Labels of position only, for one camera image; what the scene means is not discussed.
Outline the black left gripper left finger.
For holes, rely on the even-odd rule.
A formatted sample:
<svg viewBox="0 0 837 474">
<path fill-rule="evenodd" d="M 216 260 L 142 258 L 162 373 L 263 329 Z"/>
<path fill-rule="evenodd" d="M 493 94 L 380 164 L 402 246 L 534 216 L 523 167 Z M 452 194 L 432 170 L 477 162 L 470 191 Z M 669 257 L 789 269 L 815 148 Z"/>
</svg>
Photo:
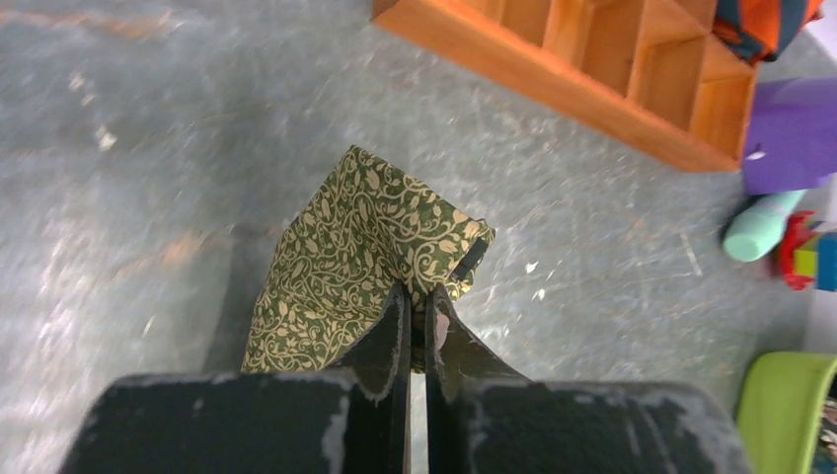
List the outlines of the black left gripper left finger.
<svg viewBox="0 0 837 474">
<path fill-rule="evenodd" d="M 411 303 L 395 283 L 327 367 L 121 378 L 93 404 L 64 473 L 401 473 Z"/>
</svg>

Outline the green gold vine tie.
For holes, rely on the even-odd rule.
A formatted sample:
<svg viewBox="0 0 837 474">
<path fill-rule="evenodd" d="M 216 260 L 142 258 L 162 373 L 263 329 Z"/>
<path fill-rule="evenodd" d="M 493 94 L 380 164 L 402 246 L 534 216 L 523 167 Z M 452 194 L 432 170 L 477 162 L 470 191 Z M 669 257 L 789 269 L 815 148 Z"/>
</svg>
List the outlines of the green gold vine tie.
<svg viewBox="0 0 837 474">
<path fill-rule="evenodd" d="M 350 147 L 275 248 L 242 369 L 309 371 L 342 357 L 402 283 L 416 315 L 438 286 L 458 298 L 495 231 L 424 182 Z"/>
</svg>

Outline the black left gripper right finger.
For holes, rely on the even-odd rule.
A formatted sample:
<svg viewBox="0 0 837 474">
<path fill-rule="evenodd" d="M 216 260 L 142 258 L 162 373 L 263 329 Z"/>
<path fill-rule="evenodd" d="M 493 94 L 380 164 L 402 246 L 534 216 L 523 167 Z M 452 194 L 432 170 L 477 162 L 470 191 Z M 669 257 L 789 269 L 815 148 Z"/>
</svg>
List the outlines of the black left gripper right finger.
<svg viewBox="0 0 837 474">
<path fill-rule="evenodd" d="M 460 320 L 443 286 L 424 316 L 433 473 L 746 473 L 728 413 L 669 382 L 535 381 Z"/>
</svg>

